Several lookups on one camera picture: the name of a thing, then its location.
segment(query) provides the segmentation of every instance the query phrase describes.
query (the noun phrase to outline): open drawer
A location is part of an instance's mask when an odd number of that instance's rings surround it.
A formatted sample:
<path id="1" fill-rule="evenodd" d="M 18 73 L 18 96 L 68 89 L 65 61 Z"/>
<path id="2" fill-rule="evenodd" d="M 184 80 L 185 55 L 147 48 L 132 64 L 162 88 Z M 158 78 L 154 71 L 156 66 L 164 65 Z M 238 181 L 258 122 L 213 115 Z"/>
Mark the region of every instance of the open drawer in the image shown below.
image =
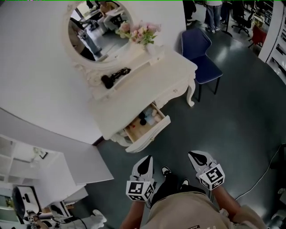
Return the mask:
<path id="1" fill-rule="evenodd" d="M 150 115 L 151 111 L 157 111 L 157 118 L 155 119 Z M 169 116 L 165 116 L 153 103 L 143 110 L 146 114 L 145 120 L 147 123 L 141 125 L 141 119 L 136 117 L 124 130 L 132 145 L 126 149 L 126 152 L 137 153 L 145 149 L 154 138 L 159 134 L 167 125 L 170 124 L 171 120 Z"/>

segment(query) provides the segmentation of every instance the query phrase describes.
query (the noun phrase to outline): gray floor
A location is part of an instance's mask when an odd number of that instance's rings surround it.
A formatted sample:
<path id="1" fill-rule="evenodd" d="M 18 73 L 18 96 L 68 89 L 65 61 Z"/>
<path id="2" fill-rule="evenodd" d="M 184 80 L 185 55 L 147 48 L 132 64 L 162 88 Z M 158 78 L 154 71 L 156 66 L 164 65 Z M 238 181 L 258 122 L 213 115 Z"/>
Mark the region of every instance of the gray floor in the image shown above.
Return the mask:
<path id="1" fill-rule="evenodd" d="M 204 22 L 205 21 L 205 16 L 206 16 L 206 8 L 203 6 L 203 5 L 200 5 L 200 4 L 196 4 L 196 8 L 197 8 L 197 11 L 193 13 L 192 15 L 192 18 L 194 20 L 198 20 L 200 22 Z M 245 16 L 244 18 L 248 18 L 250 13 L 248 11 L 244 11 L 245 13 Z M 252 44 L 252 41 L 249 41 L 249 39 L 252 37 L 253 35 L 253 32 L 252 32 L 252 28 L 248 29 L 249 31 L 249 35 L 250 37 L 244 32 L 244 31 L 241 31 L 240 34 L 238 33 L 239 31 L 239 28 L 237 27 L 234 27 L 232 28 L 231 26 L 232 25 L 237 25 L 237 22 L 232 18 L 232 16 L 230 15 L 229 16 L 229 23 L 228 23 L 228 32 L 230 34 L 232 34 L 232 37 L 235 39 L 235 40 L 238 40 L 240 41 L 241 43 L 243 43 L 246 47 L 248 47 L 249 45 Z M 221 27 L 220 27 L 222 30 L 226 30 L 226 26 L 225 25 L 222 25 L 221 24 Z M 256 55 L 258 56 L 259 53 L 260 53 L 260 50 L 261 50 L 261 47 L 259 47 L 258 45 L 252 45 L 250 47 L 250 49 L 256 53 Z"/>
<path id="2" fill-rule="evenodd" d="M 118 228 L 131 204 L 125 196 L 126 180 L 134 163 L 146 155 L 154 157 L 158 183 L 163 181 L 160 168 L 167 165 L 181 179 L 187 177 L 199 186 L 187 152 L 210 152 L 222 165 L 224 186 L 233 197 L 251 188 L 264 173 L 278 145 L 286 142 L 286 86 L 242 43 L 222 32 L 208 36 L 212 46 L 207 54 L 223 72 L 217 95 L 210 90 L 215 86 L 211 82 L 203 86 L 202 100 L 195 101 L 193 108 L 186 103 L 186 95 L 171 100 L 161 109 L 171 123 L 140 153 L 126 153 L 112 141 L 100 143 L 98 149 L 114 180 L 88 184 L 89 196 L 76 204 L 75 215 L 85 217 L 98 208 L 107 225 Z M 276 172 L 270 170 L 239 202 L 267 222 L 276 189 Z"/>

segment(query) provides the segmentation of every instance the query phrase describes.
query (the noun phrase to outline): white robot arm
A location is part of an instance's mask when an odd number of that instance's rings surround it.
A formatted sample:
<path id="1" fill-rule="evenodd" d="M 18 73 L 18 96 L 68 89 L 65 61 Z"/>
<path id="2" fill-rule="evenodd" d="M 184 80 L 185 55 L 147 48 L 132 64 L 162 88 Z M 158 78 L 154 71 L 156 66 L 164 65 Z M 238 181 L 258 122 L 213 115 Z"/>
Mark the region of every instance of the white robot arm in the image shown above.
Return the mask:
<path id="1" fill-rule="evenodd" d="M 154 189 L 153 158 L 146 156 L 134 165 L 126 195 L 134 201 L 148 201 Z"/>
<path id="2" fill-rule="evenodd" d="M 189 159 L 197 172 L 196 177 L 207 189 L 213 190 L 224 183 L 223 169 L 209 153 L 199 150 L 190 151 Z"/>

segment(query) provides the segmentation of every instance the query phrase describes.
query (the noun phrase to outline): beige shirt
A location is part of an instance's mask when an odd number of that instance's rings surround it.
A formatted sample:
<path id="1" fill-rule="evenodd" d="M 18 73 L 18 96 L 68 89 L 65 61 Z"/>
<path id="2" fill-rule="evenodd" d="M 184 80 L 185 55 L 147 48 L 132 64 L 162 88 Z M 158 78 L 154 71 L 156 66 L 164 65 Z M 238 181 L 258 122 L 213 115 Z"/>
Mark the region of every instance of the beige shirt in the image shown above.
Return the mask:
<path id="1" fill-rule="evenodd" d="M 106 3 L 106 7 L 101 5 L 100 6 L 100 12 L 105 15 L 107 12 L 109 12 L 110 10 L 113 10 L 113 9 L 117 9 L 118 6 L 114 3 L 114 2 L 107 2 Z"/>
<path id="2" fill-rule="evenodd" d="M 80 40 L 80 38 L 77 36 L 77 33 L 80 31 L 81 29 L 73 22 L 73 21 L 69 21 L 68 23 L 68 36 L 70 38 L 71 44 L 72 46 L 75 48 L 75 50 L 80 54 L 85 45 L 82 43 L 82 41 Z"/>
<path id="3" fill-rule="evenodd" d="M 206 195 L 177 193 L 158 201 L 142 229 L 265 229 L 262 219 L 242 206 L 231 222 L 219 213 Z"/>

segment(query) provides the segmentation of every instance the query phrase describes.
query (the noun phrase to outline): round mirror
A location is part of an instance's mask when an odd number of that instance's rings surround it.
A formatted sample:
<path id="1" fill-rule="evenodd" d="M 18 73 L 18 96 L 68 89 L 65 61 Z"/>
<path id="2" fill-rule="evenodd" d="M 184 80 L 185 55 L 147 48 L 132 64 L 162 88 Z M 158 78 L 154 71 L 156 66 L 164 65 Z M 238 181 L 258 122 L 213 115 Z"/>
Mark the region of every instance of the round mirror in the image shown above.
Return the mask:
<path id="1" fill-rule="evenodd" d="M 83 1 L 73 10 L 68 22 L 72 46 L 93 62 L 109 62 L 128 43 L 116 30 L 129 18 L 115 1 Z"/>

